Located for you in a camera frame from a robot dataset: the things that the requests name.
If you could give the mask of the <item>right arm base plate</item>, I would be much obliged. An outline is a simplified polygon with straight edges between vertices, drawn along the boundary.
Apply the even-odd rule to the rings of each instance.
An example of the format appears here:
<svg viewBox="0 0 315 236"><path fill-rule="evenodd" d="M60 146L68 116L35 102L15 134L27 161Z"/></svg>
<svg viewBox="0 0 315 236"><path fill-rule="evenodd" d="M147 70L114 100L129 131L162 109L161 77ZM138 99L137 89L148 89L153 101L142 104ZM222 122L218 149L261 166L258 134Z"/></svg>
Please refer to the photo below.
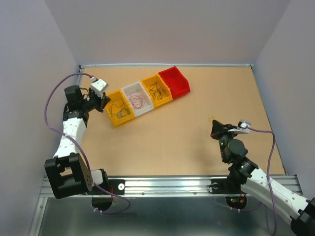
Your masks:
<svg viewBox="0 0 315 236"><path fill-rule="evenodd" d="M227 178L214 178L208 186L208 192L212 194L241 194L240 186Z"/></svg>

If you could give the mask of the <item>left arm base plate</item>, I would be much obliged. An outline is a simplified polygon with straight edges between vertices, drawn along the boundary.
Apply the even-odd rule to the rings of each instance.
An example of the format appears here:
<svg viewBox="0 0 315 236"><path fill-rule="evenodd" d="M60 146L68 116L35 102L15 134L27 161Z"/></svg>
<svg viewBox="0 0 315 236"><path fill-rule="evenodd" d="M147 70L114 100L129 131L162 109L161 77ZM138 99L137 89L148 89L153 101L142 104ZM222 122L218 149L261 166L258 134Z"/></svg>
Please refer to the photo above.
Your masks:
<svg viewBox="0 0 315 236"><path fill-rule="evenodd" d="M116 195L124 195L125 194L125 187L126 181L124 179L109 179L108 181L103 182L99 185L101 188L114 193Z"/></svg>

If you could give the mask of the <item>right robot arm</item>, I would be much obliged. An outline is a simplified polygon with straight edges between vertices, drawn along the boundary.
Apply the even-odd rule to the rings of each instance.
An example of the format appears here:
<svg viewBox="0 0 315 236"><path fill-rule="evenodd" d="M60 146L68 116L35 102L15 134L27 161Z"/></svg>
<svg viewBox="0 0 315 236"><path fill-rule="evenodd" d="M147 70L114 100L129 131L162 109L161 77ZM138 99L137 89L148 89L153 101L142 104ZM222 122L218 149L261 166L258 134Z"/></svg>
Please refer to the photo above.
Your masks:
<svg viewBox="0 0 315 236"><path fill-rule="evenodd" d="M226 186L232 192L240 191L256 198L290 225L297 236L315 234L315 201L295 194L270 177L247 158L248 150L239 134L252 131L251 123L240 120L237 125L212 121L211 138L219 142L221 160L229 166Z"/></svg>

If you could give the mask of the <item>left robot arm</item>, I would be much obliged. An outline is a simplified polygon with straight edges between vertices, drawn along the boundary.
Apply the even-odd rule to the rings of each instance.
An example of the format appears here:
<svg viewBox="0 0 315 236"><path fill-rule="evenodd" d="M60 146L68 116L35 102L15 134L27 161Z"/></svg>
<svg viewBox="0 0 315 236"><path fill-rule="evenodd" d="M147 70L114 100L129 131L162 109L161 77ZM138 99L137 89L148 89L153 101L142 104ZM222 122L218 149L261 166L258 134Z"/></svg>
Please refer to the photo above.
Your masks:
<svg viewBox="0 0 315 236"><path fill-rule="evenodd" d="M45 171L55 198L62 199L90 192L99 194L109 190L107 174L103 169L90 171L81 153L81 142L87 128L89 112L103 112L110 98L106 84L97 82L84 96L79 86L65 88L67 103L63 111L63 131L59 147L53 158L45 161Z"/></svg>

